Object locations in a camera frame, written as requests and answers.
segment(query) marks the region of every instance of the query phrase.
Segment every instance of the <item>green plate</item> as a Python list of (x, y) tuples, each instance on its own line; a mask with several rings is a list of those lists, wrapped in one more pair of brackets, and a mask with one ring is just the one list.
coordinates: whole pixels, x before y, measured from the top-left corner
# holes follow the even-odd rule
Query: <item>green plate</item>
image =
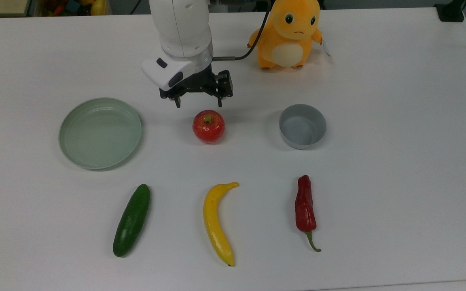
[(141, 137), (137, 112), (113, 98), (89, 100), (68, 114), (59, 133), (61, 150), (74, 164), (100, 170), (131, 155)]

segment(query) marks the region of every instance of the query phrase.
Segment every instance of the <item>apple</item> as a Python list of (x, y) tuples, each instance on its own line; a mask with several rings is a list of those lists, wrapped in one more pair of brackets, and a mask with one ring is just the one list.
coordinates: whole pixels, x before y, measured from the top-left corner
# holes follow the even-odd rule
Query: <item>apple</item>
[(194, 118), (195, 136), (205, 143), (214, 143), (224, 135), (224, 118), (213, 110), (199, 112)]

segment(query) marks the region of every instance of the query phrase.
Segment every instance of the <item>green stem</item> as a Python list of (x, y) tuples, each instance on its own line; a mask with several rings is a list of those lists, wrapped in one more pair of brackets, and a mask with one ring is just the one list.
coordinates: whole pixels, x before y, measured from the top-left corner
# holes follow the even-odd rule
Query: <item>green stem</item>
[(321, 251), (321, 249), (317, 249), (314, 246), (314, 243), (312, 241), (312, 232), (305, 232), (305, 234), (307, 235), (307, 239), (309, 239), (309, 243), (310, 243), (310, 246), (312, 247), (312, 249), (319, 253)]

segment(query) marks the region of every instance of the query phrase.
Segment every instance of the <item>cucumber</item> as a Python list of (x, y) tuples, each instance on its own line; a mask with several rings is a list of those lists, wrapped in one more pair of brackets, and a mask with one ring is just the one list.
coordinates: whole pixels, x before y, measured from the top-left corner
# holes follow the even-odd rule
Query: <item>cucumber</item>
[(112, 245), (115, 256), (124, 257), (133, 249), (145, 223), (149, 204), (150, 190), (141, 184), (131, 196), (118, 224)]

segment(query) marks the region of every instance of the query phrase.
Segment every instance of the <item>black cable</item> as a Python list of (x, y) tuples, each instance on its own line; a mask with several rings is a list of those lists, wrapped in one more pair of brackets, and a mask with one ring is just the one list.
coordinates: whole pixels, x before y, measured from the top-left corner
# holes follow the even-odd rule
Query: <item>black cable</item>
[(213, 57), (213, 61), (238, 61), (238, 60), (241, 60), (241, 59), (245, 59), (248, 55), (251, 54), (251, 52), (255, 49), (255, 46), (258, 42), (258, 40), (260, 39), (260, 35), (262, 35), (262, 31), (264, 30), (264, 26), (266, 24), (266, 21), (267, 21), (267, 17), (269, 16), (269, 12), (271, 11), (271, 0), (266, 0), (267, 2), (267, 11), (266, 11), (266, 14), (264, 16), (264, 21), (262, 22), (262, 25), (260, 26), (260, 30), (258, 31), (258, 35), (256, 36), (255, 38), (255, 41), (253, 43), (253, 46), (251, 46), (251, 48), (249, 48), (249, 51), (245, 54), (245, 55), (242, 55), (242, 57)]
[(133, 11), (131, 11), (131, 13), (129, 15), (132, 15), (135, 12), (135, 10), (139, 6), (140, 2), (141, 2), (141, 0), (138, 0), (138, 2), (136, 3), (136, 5), (133, 8)]

